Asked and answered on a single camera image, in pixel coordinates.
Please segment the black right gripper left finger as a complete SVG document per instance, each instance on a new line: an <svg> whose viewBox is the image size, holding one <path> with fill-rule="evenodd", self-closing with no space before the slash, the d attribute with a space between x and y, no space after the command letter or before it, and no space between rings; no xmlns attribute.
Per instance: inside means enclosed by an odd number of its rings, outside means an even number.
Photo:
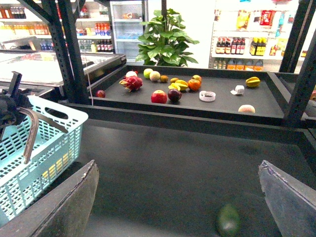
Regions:
<svg viewBox="0 0 316 237"><path fill-rule="evenodd" d="M80 237L99 181L94 160L1 227L2 237Z"/></svg>

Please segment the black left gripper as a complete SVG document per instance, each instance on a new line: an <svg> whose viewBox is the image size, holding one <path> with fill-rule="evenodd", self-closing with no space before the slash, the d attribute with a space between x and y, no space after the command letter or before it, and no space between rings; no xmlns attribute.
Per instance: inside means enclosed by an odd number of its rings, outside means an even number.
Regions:
<svg viewBox="0 0 316 237"><path fill-rule="evenodd" d="M20 109L33 107L28 96L19 89L22 74L16 71L12 73L9 89L0 93L0 140L8 126L20 125L25 119L26 115L22 114Z"/></svg>

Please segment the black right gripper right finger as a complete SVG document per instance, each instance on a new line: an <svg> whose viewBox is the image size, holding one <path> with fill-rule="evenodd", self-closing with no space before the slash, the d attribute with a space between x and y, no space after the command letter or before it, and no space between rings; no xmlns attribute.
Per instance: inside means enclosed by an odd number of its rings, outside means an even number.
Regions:
<svg viewBox="0 0 316 237"><path fill-rule="evenodd" d="M266 204L283 237L316 235L316 191L263 160L259 179Z"/></svg>

